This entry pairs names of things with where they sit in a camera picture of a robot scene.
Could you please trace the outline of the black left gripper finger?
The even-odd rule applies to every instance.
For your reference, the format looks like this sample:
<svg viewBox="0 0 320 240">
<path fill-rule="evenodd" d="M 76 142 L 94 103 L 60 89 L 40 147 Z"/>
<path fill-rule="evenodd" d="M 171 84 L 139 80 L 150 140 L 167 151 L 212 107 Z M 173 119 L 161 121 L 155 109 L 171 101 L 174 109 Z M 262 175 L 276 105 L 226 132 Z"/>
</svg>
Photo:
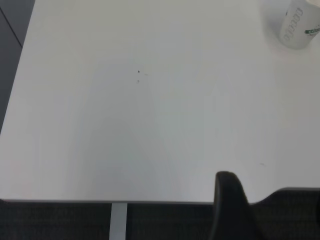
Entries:
<svg viewBox="0 0 320 240">
<path fill-rule="evenodd" d="M 214 214 L 210 240 L 255 240 L 257 225 L 238 177 L 229 171 L 217 172 Z"/>
</svg>

